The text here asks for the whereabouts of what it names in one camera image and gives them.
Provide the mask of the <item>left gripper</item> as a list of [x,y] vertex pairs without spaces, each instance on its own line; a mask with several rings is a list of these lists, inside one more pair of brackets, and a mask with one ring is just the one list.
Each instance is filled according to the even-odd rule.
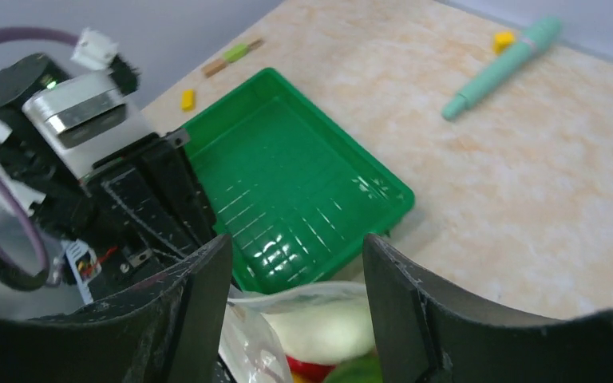
[[150,134],[76,177],[61,161],[31,160],[34,220],[92,251],[69,271],[93,296],[109,296],[200,249],[216,233],[209,200],[188,162],[185,134]]

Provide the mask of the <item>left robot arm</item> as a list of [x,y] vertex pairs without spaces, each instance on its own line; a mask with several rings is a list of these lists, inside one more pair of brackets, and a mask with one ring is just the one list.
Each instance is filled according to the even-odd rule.
[[170,267],[215,236],[215,215],[185,155],[130,100],[122,57],[72,77],[44,53],[0,71],[0,203],[59,255],[34,274],[6,259],[0,282],[32,291],[76,284],[101,298]]

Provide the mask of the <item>red tomato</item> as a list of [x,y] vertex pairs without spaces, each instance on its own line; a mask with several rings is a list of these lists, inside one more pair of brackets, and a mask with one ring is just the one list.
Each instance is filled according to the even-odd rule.
[[299,361],[287,356],[294,383],[321,383],[335,369],[335,365],[320,365]]

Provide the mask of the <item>orange green mango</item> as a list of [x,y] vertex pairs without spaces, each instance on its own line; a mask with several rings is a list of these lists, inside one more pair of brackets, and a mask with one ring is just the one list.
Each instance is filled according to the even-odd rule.
[[335,367],[323,383],[382,383],[382,369],[376,355],[365,355]]

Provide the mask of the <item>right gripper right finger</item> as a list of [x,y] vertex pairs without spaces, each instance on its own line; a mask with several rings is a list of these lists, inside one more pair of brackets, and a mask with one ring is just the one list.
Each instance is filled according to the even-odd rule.
[[613,309],[566,320],[515,310],[374,234],[362,258],[386,382],[613,382]]

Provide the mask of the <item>clear dotted zip bag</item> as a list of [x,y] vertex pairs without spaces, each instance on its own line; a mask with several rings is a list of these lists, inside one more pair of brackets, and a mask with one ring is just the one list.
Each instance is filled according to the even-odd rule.
[[273,294],[229,288],[218,353],[234,382],[291,382],[289,357],[337,365],[374,346],[362,283],[315,282]]

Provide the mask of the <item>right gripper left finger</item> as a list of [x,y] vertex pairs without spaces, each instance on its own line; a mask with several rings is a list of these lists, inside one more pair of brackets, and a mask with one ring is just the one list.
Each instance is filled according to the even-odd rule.
[[0,318],[0,382],[213,382],[232,242],[69,315]]

